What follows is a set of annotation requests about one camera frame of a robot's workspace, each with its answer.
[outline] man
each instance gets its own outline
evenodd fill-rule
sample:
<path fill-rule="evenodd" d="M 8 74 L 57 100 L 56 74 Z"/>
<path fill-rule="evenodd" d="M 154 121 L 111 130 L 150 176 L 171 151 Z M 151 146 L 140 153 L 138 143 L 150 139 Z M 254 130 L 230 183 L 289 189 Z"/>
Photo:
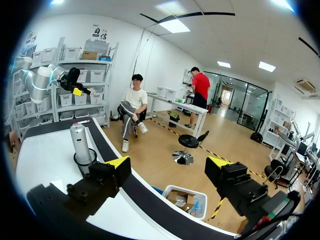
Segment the man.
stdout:
<path fill-rule="evenodd" d="M 140 88 L 143 77 L 140 74 L 134 74 L 131 80 L 133 88 L 125 91 L 119 105 L 119 111 L 123 116 L 121 134 L 123 137 L 122 152 L 124 153 L 129 151 L 129 136 L 135 124 L 143 134 L 148 132 L 144 123 L 139 120 L 139 114 L 147 109 L 148 104 L 147 92 Z"/>
<path fill-rule="evenodd" d="M 196 66 L 194 66 L 190 72 L 193 76 L 191 87 L 194 92 L 192 105 L 206 109 L 207 100 L 208 100 L 208 90 L 210 88 L 209 78 L 203 73 L 201 73 L 199 68 L 197 68 Z M 185 124 L 185 126 L 188 128 L 192 128 L 192 126 L 195 123 L 196 123 L 196 114 L 192 112 L 190 116 L 190 123 Z"/>

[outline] monitor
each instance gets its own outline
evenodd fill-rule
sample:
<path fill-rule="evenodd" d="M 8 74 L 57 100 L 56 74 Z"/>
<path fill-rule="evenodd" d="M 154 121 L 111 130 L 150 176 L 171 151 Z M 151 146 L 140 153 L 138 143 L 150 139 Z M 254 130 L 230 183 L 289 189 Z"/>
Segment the monitor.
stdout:
<path fill-rule="evenodd" d="M 307 145 L 305 145 L 303 142 L 301 142 L 299 145 L 299 148 L 296 152 L 301 154 L 302 156 L 304 156 L 307 151 L 307 147 L 308 147 Z"/>

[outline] cardboard box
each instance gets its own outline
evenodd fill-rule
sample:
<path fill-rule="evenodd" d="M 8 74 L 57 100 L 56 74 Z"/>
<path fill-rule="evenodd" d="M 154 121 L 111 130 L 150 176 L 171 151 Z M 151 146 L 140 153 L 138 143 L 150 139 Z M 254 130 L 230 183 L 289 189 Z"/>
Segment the cardboard box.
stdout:
<path fill-rule="evenodd" d="M 172 202 L 174 205 L 181 208 L 183 211 L 190 210 L 194 207 L 194 194 L 191 194 L 191 193 L 172 190 L 166 198 L 170 202 Z"/>
<path fill-rule="evenodd" d="M 96 51 L 83 51 L 82 59 L 83 60 L 97 60 L 98 52 Z"/>
<path fill-rule="evenodd" d="M 238 231 L 236 231 L 238 234 L 241 234 L 244 230 L 245 230 L 245 227 L 247 225 L 247 223 L 249 222 L 249 220 L 246 218 L 245 220 L 243 220 L 240 224 L 240 227 L 238 229 Z"/>
<path fill-rule="evenodd" d="M 290 129 L 291 129 L 291 123 L 290 122 L 284 121 L 283 126 L 290 131 Z"/>

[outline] ceiling light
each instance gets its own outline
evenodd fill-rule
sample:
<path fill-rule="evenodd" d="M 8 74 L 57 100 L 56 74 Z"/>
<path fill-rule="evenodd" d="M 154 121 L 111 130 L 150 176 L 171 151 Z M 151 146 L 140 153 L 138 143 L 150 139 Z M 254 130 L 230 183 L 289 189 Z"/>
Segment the ceiling light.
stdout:
<path fill-rule="evenodd" d="M 221 66 L 221 67 L 231 68 L 230 63 L 228 63 L 228 62 L 217 61 L 217 63 L 218 63 L 219 66 Z"/>
<path fill-rule="evenodd" d="M 190 29 L 178 19 L 164 21 L 159 24 L 173 34 L 190 32 Z"/>
<path fill-rule="evenodd" d="M 64 0 L 53 0 L 51 4 L 62 4 Z"/>
<path fill-rule="evenodd" d="M 291 10 L 292 12 L 295 12 L 295 10 L 289 5 L 289 3 L 287 3 L 286 0 L 272 0 L 272 2 Z"/>
<path fill-rule="evenodd" d="M 268 63 L 265 63 L 265 62 L 263 62 L 263 61 L 260 62 L 259 68 L 260 68 L 260 69 L 267 70 L 267 71 L 269 71 L 269 72 L 271 72 L 271 73 L 276 69 L 275 66 L 272 66 L 272 65 L 270 65 L 270 64 L 268 64 Z"/>

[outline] white ceiling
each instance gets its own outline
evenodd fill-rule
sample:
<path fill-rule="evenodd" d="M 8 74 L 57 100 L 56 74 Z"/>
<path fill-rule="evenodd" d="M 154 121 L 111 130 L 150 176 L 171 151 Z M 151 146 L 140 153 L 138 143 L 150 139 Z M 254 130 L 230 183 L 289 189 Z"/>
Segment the white ceiling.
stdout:
<path fill-rule="evenodd" d="M 160 25 L 154 33 L 191 55 L 204 67 L 228 71 L 264 84 L 285 85 L 305 77 L 320 89 L 320 59 L 299 37 L 317 50 L 316 44 L 295 13 L 271 0 L 176 0 L 185 13 L 228 12 L 230 15 L 200 15 L 180 18 L 191 31 L 170 33 Z M 93 14 L 119 19 L 142 28 L 165 14 L 155 5 L 168 0 L 64 0 L 50 6 L 42 17 L 61 14 Z M 229 62 L 224 68 L 217 61 Z M 276 66 L 274 72 L 258 68 L 259 62 Z"/>

